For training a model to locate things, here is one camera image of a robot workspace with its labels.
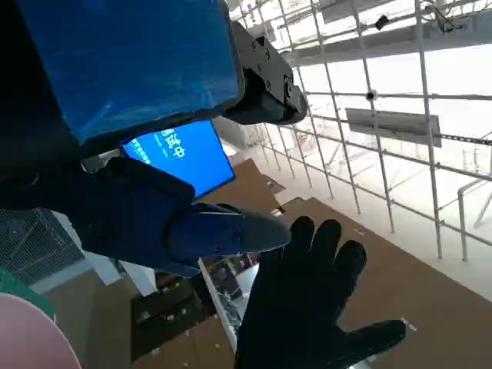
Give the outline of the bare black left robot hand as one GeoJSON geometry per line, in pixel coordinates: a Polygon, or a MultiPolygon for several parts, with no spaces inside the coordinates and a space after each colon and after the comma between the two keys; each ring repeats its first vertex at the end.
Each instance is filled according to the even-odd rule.
{"type": "Polygon", "coordinates": [[[276,217],[198,201],[233,174],[193,124],[306,113],[291,66],[223,1],[1,3],[1,206],[65,214],[86,251],[190,277],[284,247],[276,217]]]}

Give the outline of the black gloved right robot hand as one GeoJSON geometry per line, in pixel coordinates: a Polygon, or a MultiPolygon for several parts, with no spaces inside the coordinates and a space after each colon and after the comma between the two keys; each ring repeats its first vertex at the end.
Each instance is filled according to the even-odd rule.
{"type": "Polygon", "coordinates": [[[349,368],[405,339],[401,320],[355,331],[338,326],[367,262],[361,243],[339,243],[341,232],[335,219],[316,226],[301,216],[289,244],[261,255],[238,331],[236,368],[349,368]]]}

